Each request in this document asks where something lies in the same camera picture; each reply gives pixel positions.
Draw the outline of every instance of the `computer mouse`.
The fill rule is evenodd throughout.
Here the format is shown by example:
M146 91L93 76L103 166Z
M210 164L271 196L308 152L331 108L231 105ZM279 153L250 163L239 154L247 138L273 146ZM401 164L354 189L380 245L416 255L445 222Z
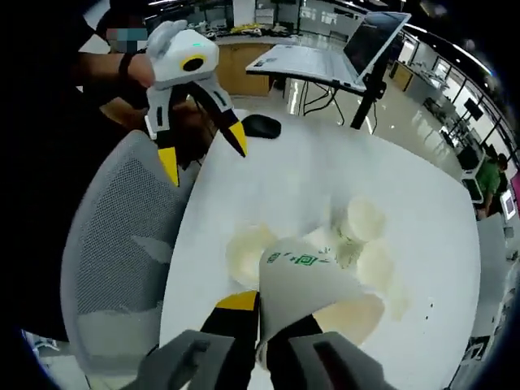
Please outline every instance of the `computer mouse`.
M248 137L277 138L281 133L282 124L276 119L265 115L252 114L242 120L245 135Z

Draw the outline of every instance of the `green shirt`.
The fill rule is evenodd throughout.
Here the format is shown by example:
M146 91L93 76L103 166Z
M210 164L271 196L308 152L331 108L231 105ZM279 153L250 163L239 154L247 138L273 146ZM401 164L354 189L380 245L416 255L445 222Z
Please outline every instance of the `green shirt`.
M495 195L501 183L501 172L494 162L486 160L480 167L475 179L479 183L480 191L482 191L485 197L489 193Z

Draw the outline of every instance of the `monitor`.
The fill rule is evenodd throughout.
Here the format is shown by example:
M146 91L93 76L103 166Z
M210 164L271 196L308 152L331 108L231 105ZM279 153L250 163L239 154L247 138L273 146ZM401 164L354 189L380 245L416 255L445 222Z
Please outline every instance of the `monitor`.
M473 116L473 119L475 121L478 121L482 117L482 110L480 110L477 103L475 103L470 98L467 100L466 103L464 103L464 107L470 112L471 116Z
M402 12L369 12L343 49L360 80L410 18Z
M507 221L513 218L517 211L514 206L513 194L510 190L506 190L500 196L500 203L502 205L502 210L504 211L505 220Z

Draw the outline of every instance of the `gray chair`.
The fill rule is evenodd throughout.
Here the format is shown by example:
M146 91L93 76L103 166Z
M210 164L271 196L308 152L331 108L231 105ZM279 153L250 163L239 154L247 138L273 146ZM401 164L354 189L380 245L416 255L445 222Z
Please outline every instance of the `gray chair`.
M157 146L130 132L72 221L61 274L63 319L86 374L134 375L158 344L171 253L195 175L168 179Z

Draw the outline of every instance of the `black wristband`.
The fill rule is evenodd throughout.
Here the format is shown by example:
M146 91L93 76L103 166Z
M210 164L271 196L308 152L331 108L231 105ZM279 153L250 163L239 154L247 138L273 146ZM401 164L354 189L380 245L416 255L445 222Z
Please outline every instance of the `black wristband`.
M119 63L119 78L121 80L127 80L128 79L128 66L130 65L130 61L132 61L133 56L136 55L136 53L125 53L123 57L121 58L121 62Z

